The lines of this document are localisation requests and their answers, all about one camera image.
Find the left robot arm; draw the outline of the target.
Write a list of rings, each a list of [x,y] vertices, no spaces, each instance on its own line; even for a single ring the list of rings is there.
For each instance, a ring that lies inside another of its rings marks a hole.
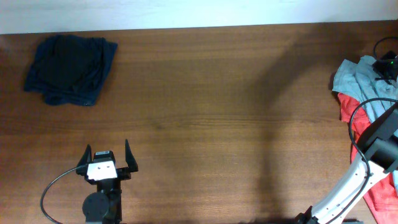
[[[87,146],[76,168],[76,173],[96,186],[96,192],[86,197],[82,205],[85,223],[116,224],[122,219],[121,182],[131,179],[139,170],[128,140],[124,146],[126,167],[116,167],[113,151],[95,154]]]

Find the light blue t-shirt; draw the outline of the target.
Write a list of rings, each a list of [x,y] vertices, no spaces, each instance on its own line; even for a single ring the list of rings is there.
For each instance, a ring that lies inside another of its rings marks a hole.
[[[365,110],[371,123],[385,113],[392,105],[390,101],[380,101],[384,99],[396,99],[396,85],[389,85],[384,81],[376,81],[377,74],[372,69],[372,64],[376,60],[371,56],[363,56],[358,63],[344,60],[340,65],[333,79],[332,91],[343,93],[359,101],[359,105],[354,109],[348,123],[352,130],[352,123],[355,114],[359,109]],[[366,164],[361,160],[355,147],[352,148],[351,160],[354,165],[332,189],[330,196],[353,197],[361,187],[364,190],[360,195],[365,194],[373,185],[377,184],[388,175],[383,173],[383,168],[374,162],[369,162],[371,168],[370,179],[366,182]]]

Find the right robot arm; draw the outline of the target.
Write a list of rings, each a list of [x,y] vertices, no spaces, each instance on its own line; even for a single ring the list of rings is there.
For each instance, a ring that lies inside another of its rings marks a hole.
[[[376,185],[388,184],[397,172],[397,79],[389,82],[375,72],[375,64],[397,65],[397,59],[363,56],[358,63],[344,60],[333,91],[341,103],[341,119],[348,123],[351,165],[331,192],[295,223],[343,223],[361,198]]]

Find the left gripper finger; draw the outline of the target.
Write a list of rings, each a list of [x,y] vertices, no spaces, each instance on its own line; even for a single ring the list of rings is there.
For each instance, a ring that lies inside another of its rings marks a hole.
[[[85,166],[89,163],[92,162],[92,153],[91,153],[91,146],[88,144],[86,146],[86,149],[81,157],[81,159],[79,160],[78,164],[76,165],[77,167],[80,166]]]
[[[137,172],[139,170],[127,139],[125,140],[125,159],[130,172]]]

